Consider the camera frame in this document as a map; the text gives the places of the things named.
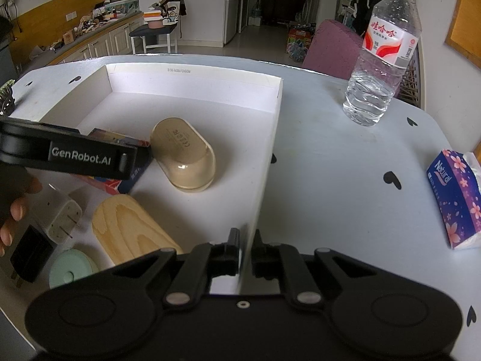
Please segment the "person left hand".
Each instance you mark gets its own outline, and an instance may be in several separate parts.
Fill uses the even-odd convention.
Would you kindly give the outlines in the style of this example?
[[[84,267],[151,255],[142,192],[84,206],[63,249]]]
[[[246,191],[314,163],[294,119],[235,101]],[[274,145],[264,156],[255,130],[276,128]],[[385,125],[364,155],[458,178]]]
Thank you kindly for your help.
[[[37,194],[38,192],[41,192],[41,190],[41,182],[36,177],[32,176],[26,192],[11,203],[9,217],[1,226],[0,245],[2,257],[5,255],[7,247],[12,245],[18,223],[26,217],[29,211],[28,195]]]

